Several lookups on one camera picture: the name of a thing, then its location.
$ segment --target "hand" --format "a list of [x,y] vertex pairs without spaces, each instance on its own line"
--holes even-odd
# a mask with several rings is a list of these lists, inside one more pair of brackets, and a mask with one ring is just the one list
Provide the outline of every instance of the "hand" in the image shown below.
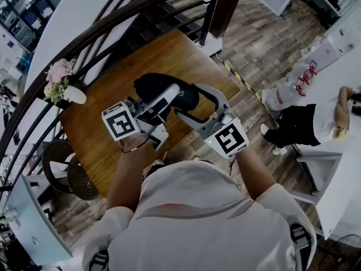
[[120,145],[123,152],[129,152],[137,147],[145,146],[147,142],[147,136],[144,134],[136,133],[121,139]]

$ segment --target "desk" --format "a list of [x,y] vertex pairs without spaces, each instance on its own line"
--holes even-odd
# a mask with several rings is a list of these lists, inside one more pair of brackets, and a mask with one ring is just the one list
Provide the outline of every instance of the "desk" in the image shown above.
[[[85,104],[72,104],[60,121],[80,163],[102,196],[116,171],[120,148],[105,127],[101,112],[131,96],[138,98],[133,82],[140,76],[158,72],[175,76],[188,83],[210,85],[233,97],[238,87],[227,78],[209,57],[179,30],[145,45],[91,85]],[[200,97],[192,114],[204,119],[214,112],[214,104]],[[191,131],[171,111],[166,122],[169,138],[158,153],[149,150],[147,163],[164,154]]]
[[72,257],[23,176],[16,181],[6,207],[16,210],[10,228],[35,264],[54,264]]
[[295,199],[315,206],[325,239],[328,239],[340,221],[354,193],[355,173],[343,171],[351,163],[350,160],[352,157],[348,154],[313,155],[297,158],[300,163],[332,162],[331,171],[327,172],[323,186],[314,195],[290,191]]

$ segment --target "wooden handrail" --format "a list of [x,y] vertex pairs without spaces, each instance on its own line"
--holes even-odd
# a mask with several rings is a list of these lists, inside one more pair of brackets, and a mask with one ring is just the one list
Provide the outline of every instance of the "wooden handrail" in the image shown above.
[[72,42],[70,42],[65,48],[59,52],[52,61],[42,70],[42,72],[35,78],[29,89],[25,92],[19,104],[15,108],[9,122],[5,128],[5,131],[0,139],[0,161],[2,161],[6,148],[12,138],[12,135],[16,131],[25,113],[35,101],[39,92],[43,91],[47,81],[45,72],[49,70],[49,65],[54,64],[61,58],[71,60],[76,57],[80,52],[89,44],[95,42],[100,36],[112,30],[115,26],[119,25],[123,21],[131,18],[132,16],[144,11],[151,5],[165,2],[167,0],[136,0],[129,3],[118,10],[115,10],[108,16],[100,19],[97,23],[93,24],[90,28],[81,33]]

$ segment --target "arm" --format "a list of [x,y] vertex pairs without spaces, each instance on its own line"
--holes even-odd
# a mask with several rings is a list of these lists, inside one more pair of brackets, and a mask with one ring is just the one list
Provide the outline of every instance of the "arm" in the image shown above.
[[338,102],[334,109],[334,121],[342,129],[348,129],[350,125],[350,114],[347,102],[353,95],[352,88],[343,86],[338,93]]
[[252,146],[239,152],[236,159],[244,184],[253,200],[276,184],[271,172],[254,152]]
[[[132,135],[125,141],[124,148],[131,149],[144,142],[144,137]],[[138,206],[143,182],[143,169],[146,167],[148,143],[135,151],[121,154],[115,176],[107,198],[107,209],[126,207],[135,212]]]
[[353,89],[349,88],[348,86],[341,87],[338,93],[338,104],[340,104],[341,108],[346,113],[349,113],[347,102],[349,101],[349,99],[351,99],[353,94],[354,94]]

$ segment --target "pink flower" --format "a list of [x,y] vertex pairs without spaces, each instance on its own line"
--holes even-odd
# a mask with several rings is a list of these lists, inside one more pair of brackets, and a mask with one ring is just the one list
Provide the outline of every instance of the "pink flower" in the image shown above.
[[71,63],[62,58],[50,67],[47,80],[58,84],[63,77],[72,74],[73,69]]

